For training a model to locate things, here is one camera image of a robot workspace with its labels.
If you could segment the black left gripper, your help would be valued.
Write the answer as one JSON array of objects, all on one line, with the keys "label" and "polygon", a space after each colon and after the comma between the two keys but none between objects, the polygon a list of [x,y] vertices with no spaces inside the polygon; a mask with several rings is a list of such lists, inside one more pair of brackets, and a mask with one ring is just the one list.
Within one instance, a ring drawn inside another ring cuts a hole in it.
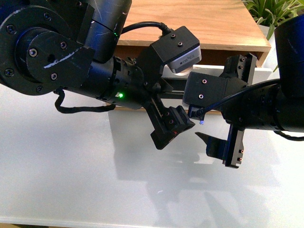
[{"label": "black left gripper", "polygon": [[154,126],[152,140],[162,150],[180,133],[192,128],[192,122],[182,106],[164,107],[157,95],[144,86],[142,70],[120,58],[113,57],[113,73],[108,78],[109,86],[99,97],[108,103],[130,109],[144,108]]}]

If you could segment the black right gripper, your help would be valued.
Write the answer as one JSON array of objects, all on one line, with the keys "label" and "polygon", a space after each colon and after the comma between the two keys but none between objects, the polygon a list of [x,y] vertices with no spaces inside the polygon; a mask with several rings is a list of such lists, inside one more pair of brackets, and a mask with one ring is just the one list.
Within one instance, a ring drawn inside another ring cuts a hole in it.
[{"label": "black right gripper", "polygon": [[220,75],[228,80],[225,96],[231,99],[220,106],[230,129],[228,139],[219,139],[204,133],[195,134],[206,144],[208,157],[223,160],[227,167],[238,168],[243,159],[245,129],[273,130],[273,106],[279,80],[252,84],[257,58],[252,54],[227,58]]}]

